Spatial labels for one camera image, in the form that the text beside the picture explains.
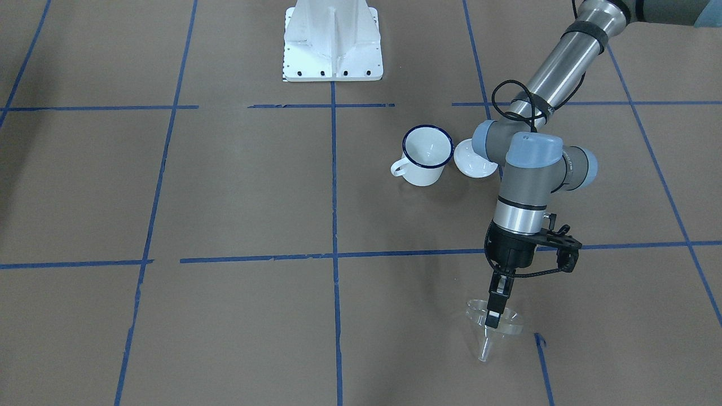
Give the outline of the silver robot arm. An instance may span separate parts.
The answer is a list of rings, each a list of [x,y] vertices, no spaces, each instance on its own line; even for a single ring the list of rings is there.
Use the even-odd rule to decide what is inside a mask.
[[[598,162],[588,149],[565,146],[560,137],[543,134],[556,110],[573,97],[588,67],[606,51],[609,40],[632,23],[719,28],[719,1],[583,1],[574,21],[528,84],[508,80],[520,93],[500,114],[477,126],[474,153],[503,169],[494,217],[485,237],[492,268],[484,324],[497,329],[513,283],[522,277],[540,246],[557,252],[551,273],[572,272],[581,243],[569,227],[555,230],[556,216],[547,211],[559,191],[584,188],[595,179]]]

